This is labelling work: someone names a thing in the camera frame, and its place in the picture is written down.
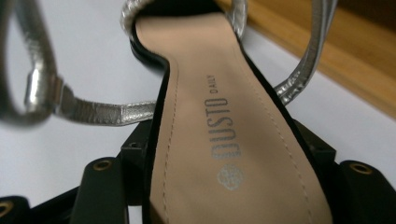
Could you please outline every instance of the insole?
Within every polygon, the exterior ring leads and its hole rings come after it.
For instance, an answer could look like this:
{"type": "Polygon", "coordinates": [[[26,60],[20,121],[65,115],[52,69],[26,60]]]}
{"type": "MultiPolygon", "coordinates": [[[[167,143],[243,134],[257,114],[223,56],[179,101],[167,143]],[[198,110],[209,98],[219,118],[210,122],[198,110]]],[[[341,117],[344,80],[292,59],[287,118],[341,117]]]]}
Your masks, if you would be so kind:
{"type": "Polygon", "coordinates": [[[141,18],[170,63],[153,223],[332,223],[318,179],[223,14],[141,18]]]}

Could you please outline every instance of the wooden surface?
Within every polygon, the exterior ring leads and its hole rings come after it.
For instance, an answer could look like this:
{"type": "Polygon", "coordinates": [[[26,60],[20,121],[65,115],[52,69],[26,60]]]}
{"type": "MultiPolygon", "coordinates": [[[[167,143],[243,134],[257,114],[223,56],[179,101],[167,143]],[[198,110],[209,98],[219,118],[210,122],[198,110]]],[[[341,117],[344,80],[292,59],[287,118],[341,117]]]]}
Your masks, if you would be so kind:
{"type": "MultiPolygon", "coordinates": [[[[225,7],[231,2],[218,1],[225,7]]],[[[311,0],[248,3],[252,27],[295,55],[303,55],[310,36],[311,0]]],[[[396,33],[391,28],[350,8],[337,8],[318,69],[396,118],[396,33]]]]}

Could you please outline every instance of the stitching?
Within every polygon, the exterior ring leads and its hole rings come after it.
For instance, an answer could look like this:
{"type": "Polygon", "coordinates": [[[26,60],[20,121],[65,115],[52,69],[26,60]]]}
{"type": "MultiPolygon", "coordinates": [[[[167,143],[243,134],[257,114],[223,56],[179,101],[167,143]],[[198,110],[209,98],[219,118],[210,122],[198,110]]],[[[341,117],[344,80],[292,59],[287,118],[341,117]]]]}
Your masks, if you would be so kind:
{"type": "MultiPolygon", "coordinates": [[[[237,57],[237,55],[236,55],[236,52],[235,52],[235,48],[233,48],[233,56],[235,57],[235,59],[236,59],[237,61],[239,61],[239,60],[238,60],[238,57],[237,57]]],[[[290,151],[290,149],[289,149],[289,146],[288,146],[288,144],[287,144],[285,138],[283,137],[282,132],[279,130],[279,127],[278,127],[278,125],[277,125],[277,123],[276,123],[276,121],[275,121],[273,115],[271,114],[271,112],[269,111],[269,109],[267,108],[267,106],[265,105],[265,103],[263,102],[263,100],[262,100],[262,98],[260,97],[259,93],[257,92],[256,88],[255,88],[255,87],[253,86],[253,84],[251,83],[250,79],[248,78],[248,75],[244,72],[244,70],[243,70],[243,68],[242,68],[242,65],[241,65],[240,63],[239,63],[238,65],[239,65],[239,68],[241,69],[242,73],[245,75],[245,77],[246,77],[246,79],[247,79],[247,82],[248,82],[249,85],[251,86],[251,89],[254,90],[254,93],[256,94],[256,97],[259,99],[259,101],[260,101],[260,103],[262,104],[262,106],[264,107],[264,109],[265,109],[267,115],[269,116],[269,118],[271,119],[272,123],[274,124],[274,126],[275,126],[275,128],[276,128],[276,132],[277,132],[279,138],[282,140],[283,146],[284,146],[284,148],[286,149],[286,151],[287,151],[287,153],[288,153],[288,155],[289,155],[289,159],[291,160],[291,162],[292,162],[292,164],[293,164],[293,167],[294,167],[294,169],[295,169],[295,171],[296,171],[296,174],[297,174],[297,176],[298,176],[298,178],[299,178],[300,185],[301,185],[301,187],[302,187],[302,189],[303,189],[303,192],[304,192],[305,204],[306,204],[306,207],[307,207],[307,210],[308,210],[308,211],[307,211],[307,212],[308,212],[308,223],[312,223],[312,212],[311,212],[311,209],[310,209],[310,206],[309,206],[308,193],[306,192],[305,182],[303,181],[303,176],[302,176],[302,174],[301,174],[301,172],[300,172],[300,170],[299,170],[299,168],[298,168],[298,164],[297,164],[297,162],[295,161],[295,159],[293,158],[293,155],[292,155],[292,153],[291,153],[291,151],[290,151]]]]}
{"type": "MultiPolygon", "coordinates": [[[[136,24],[136,29],[138,29],[140,31],[140,34],[142,36],[145,36],[145,32],[142,29],[141,23],[137,23],[136,24]]],[[[155,46],[154,49],[156,49],[156,43],[155,41],[151,41],[150,38],[145,38],[146,41],[150,42],[151,46],[155,46]]],[[[159,52],[154,52],[160,56],[164,57],[163,55],[161,55],[159,52]]],[[[173,60],[176,63],[176,68],[177,68],[177,83],[176,83],[176,88],[175,88],[175,101],[174,101],[174,111],[173,111],[173,117],[172,117],[172,126],[171,126],[171,132],[169,135],[169,139],[168,139],[168,145],[167,145],[167,149],[166,149],[166,156],[165,156],[165,166],[164,166],[164,170],[163,170],[163,211],[165,213],[165,222],[169,224],[169,214],[168,214],[168,210],[167,210],[167,202],[166,202],[166,177],[167,177],[167,172],[168,172],[168,164],[169,164],[169,153],[170,153],[170,148],[172,145],[172,137],[173,137],[173,133],[174,133],[174,129],[175,129],[175,119],[176,119],[176,105],[177,105],[177,90],[178,90],[178,78],[179,78],[179,71],[178,71],[178,63],[176,60],[173,60]]]]}
{"type": "Polygon", "coordinates": [[[179,78],[179,71],[178,71],[178,64],[177,61],[175,60],[176,65],[177,65],[177,82],[176,82],[176,87],[175,87],[175,101],[174,101],[174,111],[173,111],[173,117],[172,117],[172,127],[171,127],[171,132],[169,135],[168,139],[168,145],[166,149],[166,157],[165,157],[165,168],[163,171],[163,210],[165,212],[165,220],[166,223],[169,223],[169,214],[167,210],[167,203],[166,203],[166,177],[167,177],[167,172],[168,172],[168,164],[169,164],[169,153],[172,145],[172,137],[175,129],[175,119],[176,119],[176,105],[177,105],[177,91],[178,91],[178,78],[179,78]]]}

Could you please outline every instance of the silver strap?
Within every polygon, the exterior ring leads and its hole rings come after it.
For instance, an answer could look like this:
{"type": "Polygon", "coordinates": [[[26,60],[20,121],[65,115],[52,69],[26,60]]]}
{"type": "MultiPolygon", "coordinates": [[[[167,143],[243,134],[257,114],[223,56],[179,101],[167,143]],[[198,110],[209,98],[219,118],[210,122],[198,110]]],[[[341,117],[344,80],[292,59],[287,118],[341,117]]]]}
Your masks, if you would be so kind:
{"type": "Polygon", "coordinates": [[[50,41],[34,0],[0,1],[0,119],[16,125],[39,123],[58,117],[93,125],[122,126],[152,119],[155,102],[108,105],[81,100],[58,77],[50,41]],[[19,112],[7,87],[5,44],[9,16],[15,9],[33,69],[28,76],[26,111],[19,112]]]}
{"type": "MultiPolygon", "coordinates": [[[[132,38],[131,29],[135,15],[153,0],[128,0],[122,10],[121,26],[132,38]]],[[[318,65],[325,36],[335,11],[336,0],[312,1],[312,33],[309,45],[300,63],[288,79],[275,87],[284,105],[291,102],[308,84],[318,65]]],[[[233,0],[227,13],[237,36],[243,36],[246,22],[247,0],[233,0]]],[[[39,123],[51,113],[69,120],[94,125],[122,126],[151,119],[155,102],[130,105],[108,105],[80,100],[58,77],[50,41],[34,0],[0,1],[0,119],[17,125],[39,123]],[[5,44],[7,25],[15,8],[33,69],[28,76],[25,97],[26,111],[19,112],[12,103],[6,76],[5,44]]]]}
{"type": "MultiPolygon", "coordinates": [[[[124,4],[120,24],[131,40],[133,40],[131,29],[134,17],[139,10],[153,1],[127,0],[124,4]]],[[[314,75],[336,5],[337,0],[312,0],[312,32],[308,47],[291,75],[275,87],[283,105],[287,105],[297,97],[314,75]]],[[[233,0],[232,8],[229,12],[226,12],[226,15],[234,32],[241,39],[247,24],[248,1],[233,0]]]]}
{"type": "Polygon", "coordinates": [[[312,31],[308,47],[291,75],[275,87],[283,105],[294,100],[314,75],[336,5],[337,0],[312,0],[312,31]]]}

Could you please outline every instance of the black sandal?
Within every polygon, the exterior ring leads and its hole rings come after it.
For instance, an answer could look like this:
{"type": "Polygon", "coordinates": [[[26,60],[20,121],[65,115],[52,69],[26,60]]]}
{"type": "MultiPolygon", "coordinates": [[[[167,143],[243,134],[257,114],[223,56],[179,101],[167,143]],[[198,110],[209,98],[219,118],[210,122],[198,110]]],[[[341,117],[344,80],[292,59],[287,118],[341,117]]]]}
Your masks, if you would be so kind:
{"type": "Polygon", "coordinates": [[[129,34],[139,59],[166,69],[144,223],[332,223],[310,151],[219,7],[150,2],[129,34]]]}

